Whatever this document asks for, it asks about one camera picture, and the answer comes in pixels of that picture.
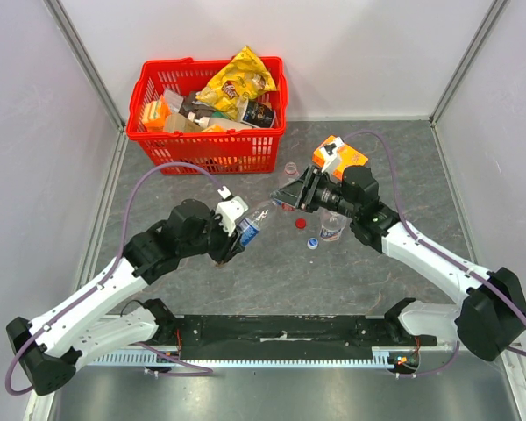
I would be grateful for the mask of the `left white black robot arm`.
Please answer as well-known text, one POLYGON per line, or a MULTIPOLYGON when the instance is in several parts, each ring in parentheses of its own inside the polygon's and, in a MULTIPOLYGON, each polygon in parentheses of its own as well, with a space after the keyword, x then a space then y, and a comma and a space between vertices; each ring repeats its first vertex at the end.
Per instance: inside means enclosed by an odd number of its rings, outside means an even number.
POLYGON ((161 300, 146 303, 116 321, 99 320, 125 299, 175 271, 181 260, 208 255, 216 264, 244 251, 238 219, 248 206, 228 197, 212 210, 187 199, 144 232, 134 235, 92 281, 32 320, 6 326, 14 359, 6 374, 21 367, 28 391, 46 396, 62 388, 82 367, 122 346, 152 340, 163 345, 175 334, 174 316, 161 300))

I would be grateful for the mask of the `clear bottle red label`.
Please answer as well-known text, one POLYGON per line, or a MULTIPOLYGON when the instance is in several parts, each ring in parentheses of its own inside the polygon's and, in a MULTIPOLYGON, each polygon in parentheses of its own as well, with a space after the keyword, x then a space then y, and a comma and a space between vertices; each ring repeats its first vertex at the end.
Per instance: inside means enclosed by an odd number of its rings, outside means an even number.
POLYGON ((300 173, 296 164, 292 161, 286 163, 279 178, 279 188, 285 187, 295 181, 299 176, 300 173))

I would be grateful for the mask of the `small bottle white cap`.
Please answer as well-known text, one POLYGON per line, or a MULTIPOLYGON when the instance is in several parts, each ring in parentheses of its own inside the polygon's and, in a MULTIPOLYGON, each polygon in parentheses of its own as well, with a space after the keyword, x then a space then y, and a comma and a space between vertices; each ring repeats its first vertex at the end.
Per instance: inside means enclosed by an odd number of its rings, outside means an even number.
POLYGON ((343 230, 347 225, 347 217, 330 210, 322 209, 320 222, 320 239, 325 242, 333 242, 341 238, 343 230))

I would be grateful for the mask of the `red bottle cap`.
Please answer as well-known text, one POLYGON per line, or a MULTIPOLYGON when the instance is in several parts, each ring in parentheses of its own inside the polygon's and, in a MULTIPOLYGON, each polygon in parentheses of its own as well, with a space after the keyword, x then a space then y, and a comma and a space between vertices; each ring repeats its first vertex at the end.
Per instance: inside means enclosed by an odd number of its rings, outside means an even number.
POLYGON ((298 218, 295 221, 295 226, 297 229, 304 229, 307 226, 307 221, 305 218, 298 218))

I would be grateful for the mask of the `clear bottle blue label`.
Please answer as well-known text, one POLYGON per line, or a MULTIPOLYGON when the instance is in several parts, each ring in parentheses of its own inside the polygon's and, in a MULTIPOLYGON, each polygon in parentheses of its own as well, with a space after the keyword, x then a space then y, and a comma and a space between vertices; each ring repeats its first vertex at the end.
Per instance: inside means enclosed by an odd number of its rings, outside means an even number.
POLYGON ((247 247, 259 234, 270 228, 278 214, 277 203, 272 199, 256 203, 240 221, 240 245, 247 247))

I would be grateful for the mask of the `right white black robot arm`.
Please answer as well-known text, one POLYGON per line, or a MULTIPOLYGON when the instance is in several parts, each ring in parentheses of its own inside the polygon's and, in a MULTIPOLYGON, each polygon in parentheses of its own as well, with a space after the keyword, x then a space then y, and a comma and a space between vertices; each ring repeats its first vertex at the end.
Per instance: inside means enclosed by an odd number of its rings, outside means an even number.
POLYGON ((507 268, 490 271, 464 260, 422 235, 380 200, 369 168, 348 167, 335 181, 311 165, 271 197, 298 210, 325 209, 349 218, 361 244, 414 269, 458 306, 426 310, 418 302, 407 304, 383 325, 390 343, 404 345, 433 328, 435 336, 449 333, 478 358, 493 361, 526 331, 526 300, 518 276, 507 268))

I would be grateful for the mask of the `white blue bottle cap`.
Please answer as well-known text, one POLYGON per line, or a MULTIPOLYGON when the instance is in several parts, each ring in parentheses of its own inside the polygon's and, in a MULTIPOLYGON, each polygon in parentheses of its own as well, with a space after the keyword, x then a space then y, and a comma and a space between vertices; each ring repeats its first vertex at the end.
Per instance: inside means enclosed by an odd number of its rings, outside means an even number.
POLYGON ((316 238, 309 238, 307 241, 307 247, 310 250, 315 250, 319 246, 319 242, 316 238))

